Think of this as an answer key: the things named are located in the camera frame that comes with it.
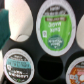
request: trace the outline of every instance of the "coffee pod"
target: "coffee pod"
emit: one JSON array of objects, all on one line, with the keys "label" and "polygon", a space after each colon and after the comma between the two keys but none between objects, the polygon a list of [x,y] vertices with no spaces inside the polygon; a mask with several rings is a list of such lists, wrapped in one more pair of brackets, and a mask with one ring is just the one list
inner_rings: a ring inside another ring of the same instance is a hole
[{"label": "coffee pod", "polygon": [[70,63],[66,72],[67,84],[84,84],[84,57],[76,58]]},{"label": "coffee pod", "polygon": [[4,56],[4,73],[14,84],[27,84],[34,76],[31,57],[21,49],[11,49]]},{"label": "coffee pod", "polygon": [[2,55],[2,51],[0,51],[0,84],[2,84],[3,77],[4,77],[4,73],[3,73],[3,55]]},{"label": "coffee pod", "polygon": [[4,0],[9,11],[10,38],[16,42],[26,41],[33,31],[33,17],[25,0]]},{"label": "coffee pod", "polygon": [[76,41],[80,48],[84,49],[84,15],[82,16],[78,28],[77,28],[77,34],[76,34]]},{"label": "coffee pod", "polygon": [[76,19],[66,0],[46,0],[37,15],[36,34],[42,49],[61,56],[72,46],[76,33]]}]

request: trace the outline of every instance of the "k-cup pod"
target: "k-cup pod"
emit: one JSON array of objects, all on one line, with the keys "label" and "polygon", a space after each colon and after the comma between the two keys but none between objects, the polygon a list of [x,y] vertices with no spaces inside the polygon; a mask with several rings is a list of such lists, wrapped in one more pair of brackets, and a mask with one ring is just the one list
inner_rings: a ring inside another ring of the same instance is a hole
[{"label": "k-cup pod", "polygon": [[61,56],[72,46],[76,33],[76,19],[66,0],[46,0],[37,15],[36,34],[42,49]]},{"label": "k-cup pod", "polygon": [[26,41],[32,34],[33,17],[25,0],[5,0],[5,9],[9,11],[11,39]]},{"label": "k-cup pod", "polygon": [[4,73],[3,73],[3,55],[2,55],[2,51],[0,51],[0,84],[2,84],[3,77],[4,77]]},{"label": "k-cup pod", "polygon": [[80,48],[84,49],[84,15],[82,16],[78,28],[77,28],[77,34],[76,34],[76,40]]},{"label": "k-cup pod", "polygon": [[67,84],[83,84],[84,83],[84,57],[75,59],[69,65],[66,72]]},{"label": "k-cup pod", "polygon": [[31,57],[21,49],[11,49],[4,56],[4,73],[14,84],[27,84],[34,76]]}]

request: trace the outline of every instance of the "green label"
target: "green label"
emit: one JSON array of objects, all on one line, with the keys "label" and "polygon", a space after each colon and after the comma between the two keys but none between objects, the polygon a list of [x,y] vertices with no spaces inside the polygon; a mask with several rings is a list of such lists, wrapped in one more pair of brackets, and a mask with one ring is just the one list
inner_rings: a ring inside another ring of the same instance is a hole
[{"label": "green label", "polygon": [[46,47],[52,51],[63,50],[69,43],[72,23],[69,14],[44,15],[41,19],[40,34]]}]

